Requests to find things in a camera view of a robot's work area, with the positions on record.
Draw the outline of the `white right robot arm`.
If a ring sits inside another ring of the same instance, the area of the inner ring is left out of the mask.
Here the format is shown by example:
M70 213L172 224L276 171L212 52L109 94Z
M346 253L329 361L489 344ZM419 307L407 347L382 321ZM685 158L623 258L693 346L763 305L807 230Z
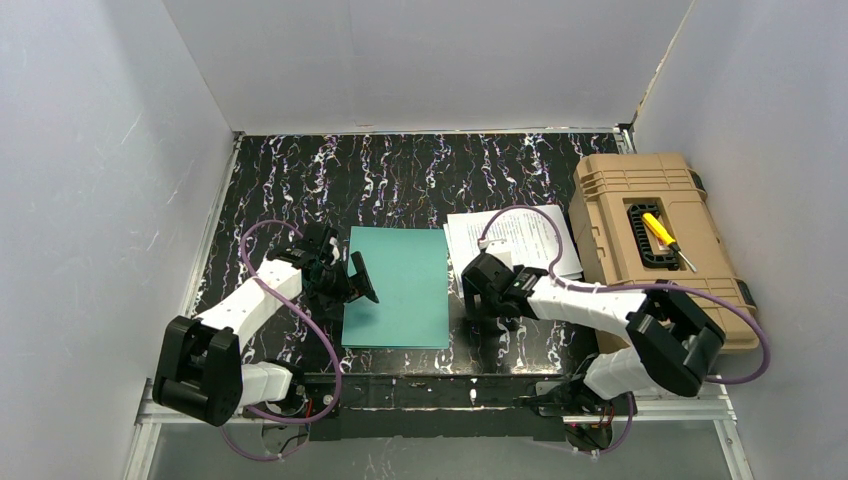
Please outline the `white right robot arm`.
M461 279L471 316L566 321L624 340L625 347L594 357L573 380L603 400L653 387L694 397L725 343L722 328L674 284L617 290L510 268L488 253Z

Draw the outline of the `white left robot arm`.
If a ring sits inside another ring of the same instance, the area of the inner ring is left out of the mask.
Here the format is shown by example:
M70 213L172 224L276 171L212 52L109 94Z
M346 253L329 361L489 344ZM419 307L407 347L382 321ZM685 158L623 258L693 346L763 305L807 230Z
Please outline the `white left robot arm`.
M269 251L250 277L195 317L176 316L165 329L152 399L212 426L240 409L286 402L305 387L291 363L245 364L248 341L282 307L304 296L311 313L326 314L367 298L379 301L359 251L342 256L337 229L309 225L289 246Z

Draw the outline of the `white printed paper stack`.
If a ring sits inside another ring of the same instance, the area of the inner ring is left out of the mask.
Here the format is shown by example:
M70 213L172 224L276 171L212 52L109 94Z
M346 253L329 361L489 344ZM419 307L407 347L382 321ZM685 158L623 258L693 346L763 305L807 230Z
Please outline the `white printed paper stack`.
M563 211L555 204L542 205L536 213L516 209L501 216L494 210L450 214L444 231L459 294L463 293L461 273L480 253L481 235L488 242L507 244L514 265L547 268L562 249L563 255L555 265L556 274L570 280L583 276Z

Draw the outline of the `teal paper folder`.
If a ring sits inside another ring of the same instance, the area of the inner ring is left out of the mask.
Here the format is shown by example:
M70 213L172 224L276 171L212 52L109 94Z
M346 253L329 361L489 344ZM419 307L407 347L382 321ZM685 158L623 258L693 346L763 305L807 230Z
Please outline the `teal paper folder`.
M362 254L376 303L345 306L346 348L445 349L449 346L449 275L440 229L355 226L350 250Z

